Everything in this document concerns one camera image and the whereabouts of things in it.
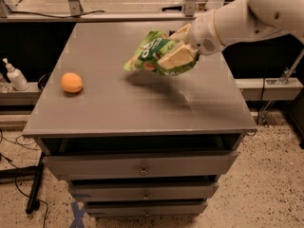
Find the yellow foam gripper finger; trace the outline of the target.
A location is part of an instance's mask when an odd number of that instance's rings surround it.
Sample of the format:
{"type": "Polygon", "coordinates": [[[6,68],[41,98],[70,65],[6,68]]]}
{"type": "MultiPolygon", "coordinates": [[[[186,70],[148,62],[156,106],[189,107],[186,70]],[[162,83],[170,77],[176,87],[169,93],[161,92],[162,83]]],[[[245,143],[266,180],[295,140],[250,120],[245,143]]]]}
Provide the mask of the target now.
{"type": "Polygon", "coordinates": [[[169,36],[170,40],[174,41],[183,41],[184,43],[188,42],[188,31],[191,28],[191,24],[187,24],[174,32],[172,35],[169,36]]]}
{"type": "Polygon", "coordinates": [[[197,54],[198,50],[190,44],[180,44],[160,58],[158,64],[164,69],[181,67],[191,63],[197,54]]]}

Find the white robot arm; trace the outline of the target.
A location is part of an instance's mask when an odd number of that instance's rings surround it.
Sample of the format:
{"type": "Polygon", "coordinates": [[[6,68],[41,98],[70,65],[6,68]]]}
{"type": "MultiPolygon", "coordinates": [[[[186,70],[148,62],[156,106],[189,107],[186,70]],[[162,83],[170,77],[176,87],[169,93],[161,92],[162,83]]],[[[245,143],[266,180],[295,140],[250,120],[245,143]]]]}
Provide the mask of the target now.
{"type": "Polygon", "coordinates": [[[198,16],[181,29],[182,43],[162,56],[165,69],[183,67],[197,55],[212,55],[239,42],[290,33],[304,39],[304,0],[235,0],[198,16]]]}

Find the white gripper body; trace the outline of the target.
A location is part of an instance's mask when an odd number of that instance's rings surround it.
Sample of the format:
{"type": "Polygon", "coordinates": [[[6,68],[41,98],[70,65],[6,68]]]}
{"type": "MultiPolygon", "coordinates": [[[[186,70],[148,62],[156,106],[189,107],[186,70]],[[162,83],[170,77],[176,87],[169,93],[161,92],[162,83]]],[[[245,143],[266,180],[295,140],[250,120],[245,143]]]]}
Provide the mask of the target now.
{"type": "Polygon", "coordinates": [[[191,23],[187,32],[187,40],[201,55],[205,56],[222,52],[225,49],[225,45],[217,34],[213,10],[205,12],[191,23]]]}

